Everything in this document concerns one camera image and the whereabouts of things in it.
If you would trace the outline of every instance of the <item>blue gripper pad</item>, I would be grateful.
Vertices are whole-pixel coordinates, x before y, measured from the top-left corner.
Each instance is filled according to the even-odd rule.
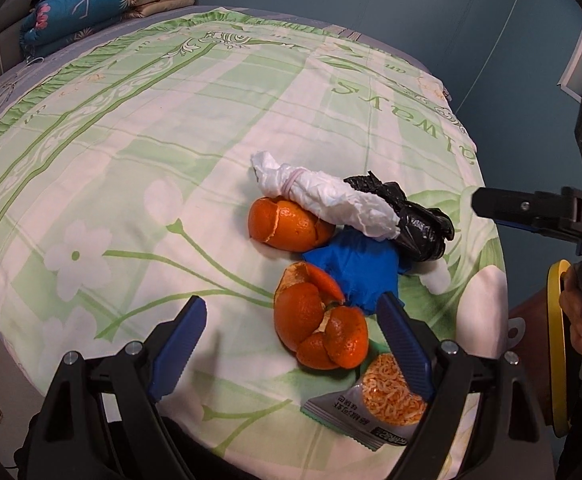
[[[392,294],[383,294],[377,302],[376,319],[409,389],[430,402],[435,393],[431,361],[413,333],[403,308],[404,304]]]
[[[196,298],[153,360],[148,394],[155,402],[173,392],[205,327],[206,303]]]

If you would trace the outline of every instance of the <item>blue wall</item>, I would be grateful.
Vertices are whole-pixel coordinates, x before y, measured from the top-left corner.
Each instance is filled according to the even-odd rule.
[[[442,79],[478,145],[488,186],[582,188],[578,103],[556,83],[582,26],[573,0],[199,0],[353,28],[417,57]],[[538,290],[574,248],[500,229],[510,304]]]

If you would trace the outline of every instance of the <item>metal screw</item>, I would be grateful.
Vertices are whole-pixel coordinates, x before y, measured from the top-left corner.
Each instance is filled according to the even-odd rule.
[[[517,354],[515,352],[511,352],[510,350],[508,352],[504,352],[504,359],[506,359],[506,362],[510,365],[517,365],[520,362],[520,358],[517,356]]]
[[[70,352],[66,352],[66,354],[64,354],[62,361],[64,361],[64,364],[66,365],[72,365],[77,362],[79,358],[80,354],[78,354],[75,350],[71,350]]]
[[[460,349],[458,345],[454,341],[447,339],[446,341],[442,341],[440,345],[442,350],[449,355],[457,354],[457,351]]]
[[[124,351],[129,355],[138,355],[142,351],[142,343],[139,341],[131,341],[124,347]]]

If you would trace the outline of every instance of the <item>mattress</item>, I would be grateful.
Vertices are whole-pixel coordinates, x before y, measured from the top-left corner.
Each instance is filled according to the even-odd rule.
[[[400,297],[438,337],[496,356],[506,279],[495,225],[471,209],[476,147],[442,83],[403,53],[293,16],[175,12],[0,79],[0,336],[44,393],[66,351],[113,354],[199,295],[207,327],[160,412],[264,480],[383,479],[404,448],[371,452],[299,410],[355,373],[308,373],[277,339],[272,295],[292,256],[248,238],[249,159],[370,170],[445,211],[455,238],[396,276]],[[477,405],[441,479],[459,468]]]

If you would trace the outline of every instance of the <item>gray bed sheet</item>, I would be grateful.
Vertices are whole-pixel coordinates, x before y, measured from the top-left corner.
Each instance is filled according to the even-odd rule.
[[[4,111],[9,108],[13,103],[20,99],[26,92],[37,85],[40,81],[44,80],[48,76],[55,73],[63,65],[77,58],[84,52],[98,46],[98,44],[104,43],[106,41],[113,40],[118,36],[123,34],[128,34],[130,32],[135,32],[140,28],[147,27],[153,23],[163,22],[165,20],[171,20],[173,18],[179,18],[181,16],[186,16],[188,14],[194,14],[196,12],[208,12],[209,10],[217,9],[218,6],[191,6],[185,7],[183,9],[170,10],[169,12],[160,12],[149,16],[148,18],[139,18],[135,20],[126,20],[124,22],[118,23],[113,27],[106,28],[89,36],[83,40],[77,41],[69,46],[66,46],[62,50],[55,52],[47,58],[37,58],[29,62],[22,62],[8,72],[4,73],[0,77],[0,116]],[[299,23],[301,25],[309,25],[310,27],[322,28],[337,34],[343,38],[349,38],[353,41],[358,41],[374,48],[381,49],[389,54],[405,59],[413,66],[430,73],[429,70],[420,63],[417,59],[401,50],[393,48],[381,41],[369,38],[366,35],[360,34],[354,30],[350,30],[345,27],[340,27],[338,25],[333,25],[331,23],[320,22],[318,20],[310,20],[308,18],[301,18],[299,16],[293,16],[292,14],[281,14],[277,12],[270,12],[267,10],[257,10],[257,9],[246,9],[243,7],[226,7],[227,9],[236,10],[237,12],[242,12],[243,14],[248,14],[255,18],[264,18],[267,20],[279,20],[283,22]]]

